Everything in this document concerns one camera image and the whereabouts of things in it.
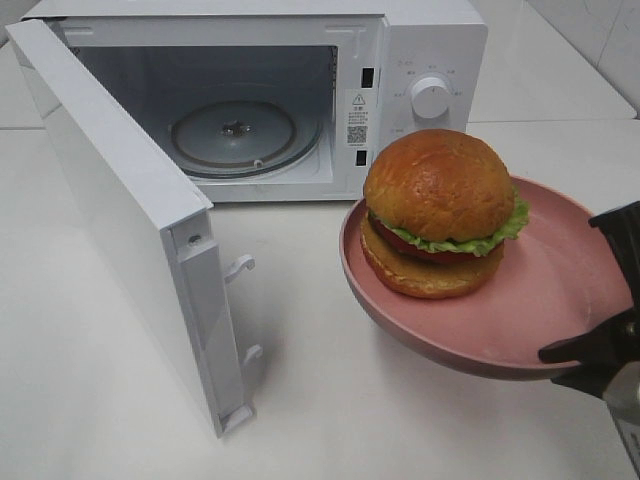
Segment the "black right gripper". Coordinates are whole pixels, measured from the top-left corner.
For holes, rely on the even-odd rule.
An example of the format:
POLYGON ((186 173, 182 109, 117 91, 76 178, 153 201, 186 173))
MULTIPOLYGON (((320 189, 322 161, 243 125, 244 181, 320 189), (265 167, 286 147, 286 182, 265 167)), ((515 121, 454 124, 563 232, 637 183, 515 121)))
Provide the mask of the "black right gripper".
POLYGON ((639 202, 588 220, 605 237, 629 287, 634 309, 623 311, 584 334, 542 347, 547 364, 579 365, 552 380, 602 399, 635 470, 639 469, 639 202))

